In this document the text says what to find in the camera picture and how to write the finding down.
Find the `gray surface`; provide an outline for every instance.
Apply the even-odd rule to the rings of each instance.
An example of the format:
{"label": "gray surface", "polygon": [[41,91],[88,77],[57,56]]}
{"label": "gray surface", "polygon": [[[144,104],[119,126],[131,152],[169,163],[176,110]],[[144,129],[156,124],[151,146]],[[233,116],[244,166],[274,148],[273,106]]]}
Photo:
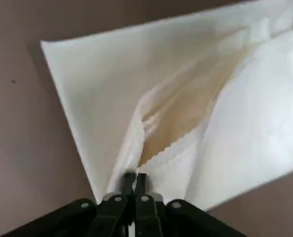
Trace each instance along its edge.
{"label": "gray surface", "polygon": [[[39,41],[195,12],[230,0],[0,0],[0,234],[92,197]],[[293,174],[211,213],[251,237],[293,237]]]}

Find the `cream fabric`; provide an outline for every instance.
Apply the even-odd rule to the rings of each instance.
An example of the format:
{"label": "cream fabric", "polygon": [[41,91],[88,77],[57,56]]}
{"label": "cream fabric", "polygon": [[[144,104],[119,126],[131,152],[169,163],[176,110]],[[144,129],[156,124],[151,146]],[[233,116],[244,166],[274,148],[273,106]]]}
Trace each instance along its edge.
{"label": "cream fabric", "polygon": [[[230,78],[235,65],[253,47],[292,27],[293,3],[261,1],[79,39],[42,42],[97,200],[115,188],[122,172],[138,166],[145,140],[145,148],[149,147],[143,153],[145,160],[164,147],[173,147],[175,143],[170,143],[181,137],[188,141],[189,147],[196,147],[197,152],[197,145],[187,134],[193,134],[196,139],[203,134],[207,126],[205,118],[211,114],[215,97]],[[213,65],[216,71],[210,72],[209,66],[205,65]],[[209,75],[211,82],[205,82],[209,80],[204,74]],[[154,93],[171,97],[169,85],[175,86],[177,93],[168,102],[150,96]],[[205,99],[200,99],[197,94],[203,94]],[[164,126],[158,126],[159,118],[168,119],[164,119]],[[154,131],[156,139],[162,143],[150,139]],[[131,134],[135,134],[134,139],[130,138]],[[185,164],[185,167],[194,167],[192,159]],[[176,187],[185,187],[182,184],[190,179],[182,171],[178,171],[179,177],[185,177],[180,179],[180,185],[179,180],[175,180]],[[158,178],[162,179],[160,176],[155,178],[155,183],[160,183]],[[174,194],[181,196],[185,192],[172,190],[166,196],[170,199]],[[237,190],[230,193],[227,197],[239,194]]]}

